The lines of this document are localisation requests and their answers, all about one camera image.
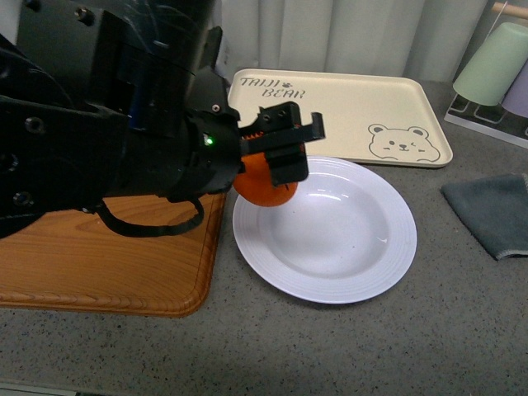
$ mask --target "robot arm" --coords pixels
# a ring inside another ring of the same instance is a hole
[[[214,73],[213,3],[24,2],[17,46],[0,36],[0,237],[67,209],[127,236],[186,232],[203,217],[198,198],[226,192],[251,153],[265,153],[274,185],[308,176],[304,142],[324,138],[321,115],[302,126],[289,102],[238,128]],[[104,206],[137,195],[189,200],[197,215],[144,227]]]

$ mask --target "gray towel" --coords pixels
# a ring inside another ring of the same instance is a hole
[[[510,174],[441,188],[462,223],[495,257],[528,256],[528,176]]]

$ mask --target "beige tray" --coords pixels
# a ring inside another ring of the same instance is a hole
[[[359,163],[443,167],[453,152],[422,86],[407,78],[245,69],[234,76],[229,104],[250,125],[259,106],[295,101],[303,124],[323,114],[327,138],[309,155]]]

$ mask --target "black cable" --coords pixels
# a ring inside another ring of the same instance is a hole
[[[117,219],[102,202],[97,208],[96,213],[102,222],[115,233],[125,237],[132,238],[156,238],[164,236],[180,235],[198,227],[204,219],[204,206],[197,198],[190,198],[191,202],[198,211],[191,219],[177,225],[140,225],[127,223]]]

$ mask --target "white plate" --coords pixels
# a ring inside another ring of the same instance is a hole
[[[327,304],[370,299],[407,272],[417,245],[402,196],[368,169],[309,157],[309,177],[284,205],[241,196],[233,212],[240,252],[276,288]]]

